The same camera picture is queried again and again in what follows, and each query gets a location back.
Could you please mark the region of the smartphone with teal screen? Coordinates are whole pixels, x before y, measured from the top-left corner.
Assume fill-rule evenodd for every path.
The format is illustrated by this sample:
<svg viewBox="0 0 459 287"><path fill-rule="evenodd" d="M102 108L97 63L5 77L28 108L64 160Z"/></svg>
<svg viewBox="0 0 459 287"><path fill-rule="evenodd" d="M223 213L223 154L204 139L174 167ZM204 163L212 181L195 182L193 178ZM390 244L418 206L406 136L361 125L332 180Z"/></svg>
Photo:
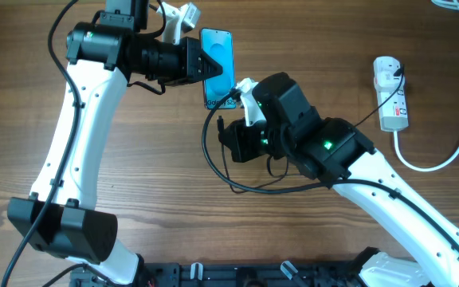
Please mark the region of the smartphone with teal screen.
<svg viewBox="0 0 459 287"><path fill-rule="evenodd" d="M222 29L200 30L202 49L222 67L222 74L204 81L206 109L212 109L235 86L233 35Z"/></svg>

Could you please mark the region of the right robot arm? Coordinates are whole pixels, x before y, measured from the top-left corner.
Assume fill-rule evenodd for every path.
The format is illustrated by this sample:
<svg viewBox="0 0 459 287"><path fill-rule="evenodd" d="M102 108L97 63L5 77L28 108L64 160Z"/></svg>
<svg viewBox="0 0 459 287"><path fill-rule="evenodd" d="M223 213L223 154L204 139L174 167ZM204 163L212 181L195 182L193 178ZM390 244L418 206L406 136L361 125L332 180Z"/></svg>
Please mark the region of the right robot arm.
<svg viewBox="0 0 459 287"><path fill-rule="evenodd" d="M340 118L322 119L287 73L245 78L227 97L244 117L219 132L232 160L285 158L299 173L365 210L420 265L430 283L459 286L459 229L410 187L374 144Z"/></svg>

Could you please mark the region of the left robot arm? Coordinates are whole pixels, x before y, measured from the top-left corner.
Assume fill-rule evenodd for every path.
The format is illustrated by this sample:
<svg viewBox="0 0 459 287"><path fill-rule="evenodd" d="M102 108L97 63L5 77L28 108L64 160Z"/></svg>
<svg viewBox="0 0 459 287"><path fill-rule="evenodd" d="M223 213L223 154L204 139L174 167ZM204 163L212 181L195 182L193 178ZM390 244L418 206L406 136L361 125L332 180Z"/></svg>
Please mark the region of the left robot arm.
<svg viewBox="0 0 459 287"><path fill-rule="evenodd" d="M10 222L30 246L70 260L112 286L153 286L143 258L116 237L114 214L96 209L100 161L115 110L141 74L154 93L222 73L222 67L189 36L200 17L193 3L160 2L162 27L147 31L147 1L109 1L90 22L67 36L65 99L45 164L29 196L12 198Z"/></svg>

